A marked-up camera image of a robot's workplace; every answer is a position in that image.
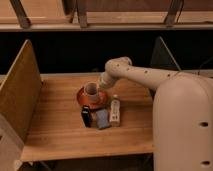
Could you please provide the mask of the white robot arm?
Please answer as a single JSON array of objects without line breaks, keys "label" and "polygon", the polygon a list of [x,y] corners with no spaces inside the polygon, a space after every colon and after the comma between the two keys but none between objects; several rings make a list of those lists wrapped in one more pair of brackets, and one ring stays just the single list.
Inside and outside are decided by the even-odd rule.
[{"label": "white robot arm", "polygon": [[106,62],[100,86],[111,88],[121,78],[155,92],[154,171],[213,171],[213,79],[135,67],[120,57]]}]

